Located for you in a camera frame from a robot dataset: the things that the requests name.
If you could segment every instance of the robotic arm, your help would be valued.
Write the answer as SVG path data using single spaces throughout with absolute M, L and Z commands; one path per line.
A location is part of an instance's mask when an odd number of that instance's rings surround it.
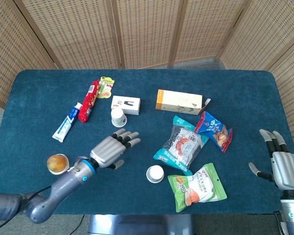
M 90 158 L 82 159 L 70 172 L 62 175 L 51 186 L 49 197 L 39 194 L 3 194 L 0 193 L 0 220 L 9 220 L 18 212 L 25 212 L 34 223 L 43 223 L 50 218 L 57 206 L 80 185 L 95 175 L 97 168 L 117 169 L 124 160 L 115 160 L 128 148 L 141 140 L 136 139 L 138 132 L 118 130 L 106 137 L 90 153 Z
M 259 132 L 267 144 L 273 175 L 261 172 L 253 163 L 248 164 L 249 168 L 256 176 L 275 182 L 275 185 L 283 191 L 280 197 L 284 220 L 282 223 L 286 224 L 287 229 L 281 232 L 284 235 L 294 235 L 294 154 L 289 152 L 283 137 L 278 132 L 271 133 L 263 129 Z

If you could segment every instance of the robot finger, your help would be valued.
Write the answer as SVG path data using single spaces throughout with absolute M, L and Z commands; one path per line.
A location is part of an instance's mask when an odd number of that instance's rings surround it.
M 279 144 L 280 148 L 282 149 L 282 151 L 289 153 L 290 151 L 289 151 L 288 147 L 286 146 L 286 143 L 285 143 L 282 135 L 280 135 L 280 133 L 277 131 L 273 131 L 272 133 L 276 137 L 278 144 Z
M 117 138 L 117 137 L 119 137 L 119 135 L 120 134 L 122 134 L 123 132 L 125 132 L 125 129 L 124 128 L 122 128 L 122 129 L 120 129 L 120 130 L 117 130 L 115 133 L 113 133 L 111 136 L 113 137 L 113 138 Z
M 133 132 L 133 133 L 127 135 L 127 136 L 123 139 L 122 143 L 125 144 L 126 142 L 128 142 L 128 141 L 130 141 L 130 140 L 136 138 L 138 135 L 139 135 L 139 133 L 138 133 L 137 131 L 135 131 L 135 132 Z
M 267 145 L 267 149 L 268 149 L 268 152 L 269 152 L 269 155 L 270 155 L 270 158 L 272 158 L 272 154 L 274 152 L 277 152 L 278 150 L 276 149 L 273 141 L 272 141 L 272 138 L 270 137 L 269 135 L 269 131 L 266 131 L 264 129 L 260 129 L 259 130 L 259 133 L 260 135 L 264 138 L 265 142 L 266 142 L 266 145 Z
M 273 182 L 273 176 L 271 174 L 262 172 L 260 170 L 257 169 L 257 167 L 254 165 L 254 163 L 248 163 L 249 169 L 251 170 L 251 172 L 253 172 L 256 176 L 263 178 L 265 180 L 269 180 L 271 182 Z
M 120 141 L 120 142 L 122 142 L 125 139 L 125 137 L 128 136 L 129 134 L 131 134 L 131 132 L 130 131 L 126 131 L 126 132 L 120 134 L 117 137 L 117 140 Z
M 121 159 L 121 160 L 118 160 L 116 163 L 109 165 L 107 168 L 116 170 L 116 169 L 120 168 L 123 164 L 124 164 L 124 160 Z
M 124 143 L 123 145 L 128 149 L 130 147 L 132 148 L 134 145 L 138 144 L 140 141 L 141 141 L 140 138 L 136 138 L 136 139 L 133 139 L 129 142 Z
M 279 145 L 279 143 L 278 143 L 278 141 L 276 139 L 276 136 L 273 133 L 269 132 L 269 131 L 266 131 L 266 132 L 270 136 L 270 138 L 272 139 L 272 142 L 274 144 L 275 149 L 277 151 L 281 151 L 281 147 L 280 147 L 280 145 Z

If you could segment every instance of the snack bag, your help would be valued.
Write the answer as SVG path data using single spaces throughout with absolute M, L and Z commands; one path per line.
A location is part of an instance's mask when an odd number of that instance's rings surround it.
M 78 114 L 78 119 L 83 123 L 87 122 L 89 114 L 91 113 L 93 109 L 93 106 L 97 97 L 98 89 L 99 89 L 99 80 L 93 82 L 88 89 L 83 105 Z
M 227 198 L 213 163 L 205 164 L 192 176 L 169 175 L 168 180 L 174 193 L 176 212 L 192 203 Z
M 222 153 L 226 152 L 232 141 L 232 128 L 227 130 L 223 123 L 207 111 L 202 112 L 201 119 L 196 126 L 195 132 L 205 133 L 216 143 Z
M 185 175 L 192 175 L 188 170 L 198 152 L 208 141 L 208 137 L 194 133 L 195 127 L 187 121 L 175 116 L 171 137 L 156 154 L 155 160 L 180 169 Z

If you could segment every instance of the blue tablecloth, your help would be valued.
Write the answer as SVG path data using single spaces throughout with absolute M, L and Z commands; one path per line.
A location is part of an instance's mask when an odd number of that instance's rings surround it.
M 233 128 L 233 140 L 221 153 L 209 140 L 192 163 L 196 172 L 214 163 L 226 200 L 192 205 L 181 213 L 271 213 L 281 208 L 281 192 L 248 168 L 254 162 L 270 172 L 266 144 L 259 129 L 278 130 L 289 149 L 294 144 L 279 92 L 271 73 L 247 70 L 25 70 L 14 81 L 0 128 L 0 192 L 37 191 L 59 176 L 49 173 L 50 155 L 88 156 L 104 137 L 117 130 L 111 123 L 111 100 L 97 99 L 87 123 L 73 125 L 63 143 L 51 138 L 70 109 L 83 102 L 92 81 L 101 76 L 116 82 L 114 95 L 140 97 L 140 114 L 127 115 L 125 128 L 140 132 L 142 142 L 122 155 L 116 170 L 99 169 L 95 177 L 68 197 L 56 213 L 163 214 L 175 213 L 167 180 L 181 171 L 152 158 L 169 138 L 175 115 L 196 125 L 199 116 L 156 110 L 158 89 L 202 94 L 212 101 L 207 111 Z M 146 170 L 163 166 L 158 184 L 146 179 Z

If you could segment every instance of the white product box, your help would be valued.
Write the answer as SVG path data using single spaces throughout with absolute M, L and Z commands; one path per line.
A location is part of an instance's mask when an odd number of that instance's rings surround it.
M 138 115 L 140 105 L 140 98 L 114 95 L 112 98 L 111 109 L 121 108 L 125 114 Z
M 156 109 L 198 115 L 202 107 L 202 96 L 182 92 L 158 90 Z

